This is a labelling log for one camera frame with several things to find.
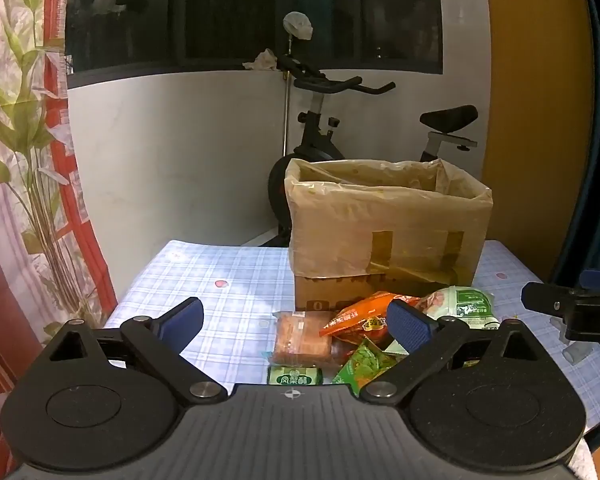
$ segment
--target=yellow wall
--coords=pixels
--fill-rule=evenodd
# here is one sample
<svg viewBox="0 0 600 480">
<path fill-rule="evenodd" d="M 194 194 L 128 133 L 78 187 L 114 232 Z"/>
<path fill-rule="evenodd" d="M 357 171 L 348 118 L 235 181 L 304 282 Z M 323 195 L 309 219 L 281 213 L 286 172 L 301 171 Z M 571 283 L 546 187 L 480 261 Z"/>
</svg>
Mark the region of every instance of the yellow wall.
<svg viewBox="0 0 600 480">
<path fill-rule="evenodd" d="M 540 278 L 560 251 L 586 164 L 593 52 L 586 0 L 489 0 L 491 109 L 482 180 L 490 238 Z"/>
</svg>

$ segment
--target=metal screw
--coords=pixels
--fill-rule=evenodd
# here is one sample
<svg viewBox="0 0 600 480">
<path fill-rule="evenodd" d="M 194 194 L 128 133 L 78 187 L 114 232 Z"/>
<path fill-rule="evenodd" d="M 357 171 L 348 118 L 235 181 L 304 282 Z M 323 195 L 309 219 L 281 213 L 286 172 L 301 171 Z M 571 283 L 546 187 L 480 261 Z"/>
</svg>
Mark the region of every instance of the metal screw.
<svg viewBox="0 0 600 480">
<path fill-rule="evenodd" d="M 189 387 L 191 395 L 194 397 L 200 397 L 201 399 L 208 399 L 209 397 L 215 397 L 222 392 L 222 386 L 218 383 L 212 383 L 211 381 L 201 381 L 199 383 L 192 384 Z"/>
<path fill-rule="evenodd" d="M 395 384 L 386 381 L 374 381 L 366 386 L 366 392 L 374 397 L 391 397 L 397 391 Z"/>
</svg>

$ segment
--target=baseboard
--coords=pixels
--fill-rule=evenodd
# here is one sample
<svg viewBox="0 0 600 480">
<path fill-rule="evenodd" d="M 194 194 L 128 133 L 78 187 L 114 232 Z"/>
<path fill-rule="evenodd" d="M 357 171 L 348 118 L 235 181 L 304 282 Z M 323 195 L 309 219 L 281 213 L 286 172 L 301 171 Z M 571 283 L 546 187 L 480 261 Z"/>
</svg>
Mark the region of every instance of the baseboard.
<svg viewBox="0 0 600 480">
<path fill-rule="evenodd" d="M 268 242 L 278 234 L 278 228 L 269 229 L 266 233 L 252 238 L 248 242 L 242 244 L 243 247 L 260 247 L 264 242 Z"/>
</svg>

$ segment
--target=window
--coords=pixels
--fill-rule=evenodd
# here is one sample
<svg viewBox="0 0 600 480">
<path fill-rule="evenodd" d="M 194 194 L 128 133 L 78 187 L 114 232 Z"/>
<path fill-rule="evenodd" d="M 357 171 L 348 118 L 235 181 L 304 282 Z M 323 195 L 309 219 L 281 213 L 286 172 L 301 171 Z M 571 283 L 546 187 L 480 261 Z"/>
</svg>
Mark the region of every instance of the window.
<svg viewBox="0 0 600 480">
<path fill-rule="evenodd" d="M 66 49 L 74 72 L 237 69 L 286 52 L 292 10 L 314 26 L 293 52 L 320 69 L 442 72 L 440 0 L 69 0 Z"/>
</svg>

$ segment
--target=gray ribbed surface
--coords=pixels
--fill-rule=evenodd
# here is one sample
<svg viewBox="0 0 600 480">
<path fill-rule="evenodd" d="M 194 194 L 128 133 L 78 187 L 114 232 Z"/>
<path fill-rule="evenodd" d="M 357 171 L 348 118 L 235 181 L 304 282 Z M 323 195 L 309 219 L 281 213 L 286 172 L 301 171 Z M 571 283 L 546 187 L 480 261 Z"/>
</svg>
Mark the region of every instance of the gray ribbed surface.
<svg viewBox="0 0 600 480">
<path fill-rule="evenodd" d="M 144 458 L 80 480 L 486 480 L 424 449 L 393 408 L 356 400 L 348 386 L 243 385 L 222 404 L 189 410 Z M 23 466 L 10 480 L 67 479 Z M 565 467 L 528 480 L 573 480 Z"/>
</svg>

